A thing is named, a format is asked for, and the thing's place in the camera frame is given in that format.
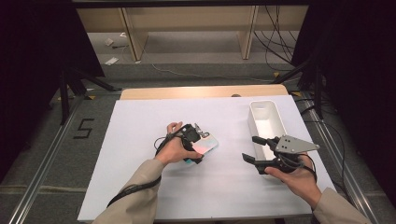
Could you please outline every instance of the hand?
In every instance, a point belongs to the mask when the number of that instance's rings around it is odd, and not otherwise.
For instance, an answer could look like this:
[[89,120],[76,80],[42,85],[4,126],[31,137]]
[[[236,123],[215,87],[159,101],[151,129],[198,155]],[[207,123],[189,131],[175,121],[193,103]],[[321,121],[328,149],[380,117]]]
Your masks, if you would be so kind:
[[[300,159],[304,161],[307,167],[312,169],[311,160],[306,156],[300,156]],[[313,209],[317,207],[321,192],[315,182],[314,176],[309,171],[298,168],[286,174],[274,167],[267,167],[265,173],[280,179],[294,194],[304,199]]]
[[[170,123],[166,127],[166,131],[168,133],[175,132],[181,128],[182,124],[182,122]],[[199,159],[201,157],[202,155],[196,151],[186,150],[181,144],[181,139],[179,137],[174,137],[163,147],[163,149],[161,149],[154,159],[159,160],[164,166],[166,166],[168,163],[178,162],[185,158]]]

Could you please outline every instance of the desk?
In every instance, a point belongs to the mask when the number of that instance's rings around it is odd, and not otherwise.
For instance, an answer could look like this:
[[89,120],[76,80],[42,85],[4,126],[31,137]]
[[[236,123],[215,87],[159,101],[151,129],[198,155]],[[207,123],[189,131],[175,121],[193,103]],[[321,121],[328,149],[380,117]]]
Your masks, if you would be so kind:
[[[175,120],[196,121],[219,140],[219,147],[206,155],[199,165],[182,161],[166,167],[159,191],[157,220],[197,221],[311,214],[309,206],[280,181],[258,175],[253,166],[242,160],[242,152],[254,155],[248,130],[248,104],[251,101],[273,100],[288,134],[310,140],[297,107],[283,86],[148,90],[151,92],[149,96],[146,89],[142,89],[140,95],[139,90],[125,91],[122,100],[117,101],[81,206],[79,221],[91,221],[106,208],[108,201],[140,163],[153,157],[154,151],[139,148],[153,148],[155,139],[163,136],[165,126]],[[204,98],[194,98],[199,96],[199,92]],[[176,93],[183,99],[169,99]],[[230,96],[230,93],[246,97],[223,97]],[[154,100],[138,100],[142,96]],[[318,153],[309,154],[317,165],[319,188],[333,188]]]

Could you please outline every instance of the white plastic bin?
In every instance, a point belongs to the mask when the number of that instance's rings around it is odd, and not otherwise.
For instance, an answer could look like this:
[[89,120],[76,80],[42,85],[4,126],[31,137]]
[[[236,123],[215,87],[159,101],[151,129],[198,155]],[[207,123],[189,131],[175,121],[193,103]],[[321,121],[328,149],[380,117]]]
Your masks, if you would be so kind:
[[[255,101],[250,103],[247,122],[251,136],[259,136],[266,139],[281,137],[286,134],[282,119],[273,101]],[[275,157],[274,152],[267,145],[253,144],[256,151],[256,160],[270,161]]]

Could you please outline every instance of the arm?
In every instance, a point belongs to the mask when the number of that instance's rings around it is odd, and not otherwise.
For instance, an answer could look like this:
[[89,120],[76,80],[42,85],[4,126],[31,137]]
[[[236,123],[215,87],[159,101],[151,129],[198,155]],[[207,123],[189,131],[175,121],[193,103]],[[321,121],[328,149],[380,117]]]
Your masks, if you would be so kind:
[[[300,159],[312,168],[312,163],[307,157]],[[304,199],[314,209],[314,215],[320,223],[371,223],[332,189],[320,192],[315,178],[305,169],[299,168],[285,174],[274,167],[267,167],[265,173],[280,179],[294,194]]]
[[[171,123],[167,126],[167,131],[170,133],[173,130],[178,130],[181,125],[181,122]],[[201,157],[202,155],[197,152],[184,149],[180,138],[176,137],[169,141],[154,159],[143,162],[121,191],[131,185],[142,185],[156,180],[165,166],[171,162],[181,161],[184,158],[198,159]],[[159,187],[160,184],[117,200],[100,214],[93,223],[152,223],[157,211]]]

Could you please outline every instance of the beige sleeve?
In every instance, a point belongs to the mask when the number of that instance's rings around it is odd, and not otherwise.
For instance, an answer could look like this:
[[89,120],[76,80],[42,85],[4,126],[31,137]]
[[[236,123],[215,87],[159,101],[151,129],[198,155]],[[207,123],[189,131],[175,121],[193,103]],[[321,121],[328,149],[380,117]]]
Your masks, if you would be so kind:
[[[163,164],[157,160],[143,162],[121,190],[128,188],[132,184],[141,185],[156,180],[161,175],[163,168]],[[157,192],[159,187],[160,184],[151,189],[143,189],[117,200],[100,214],[93,223],[153,223],[157,211]]]
[[332,189],[325,189],[314,215],[320,223],[371,223],[347,200]]

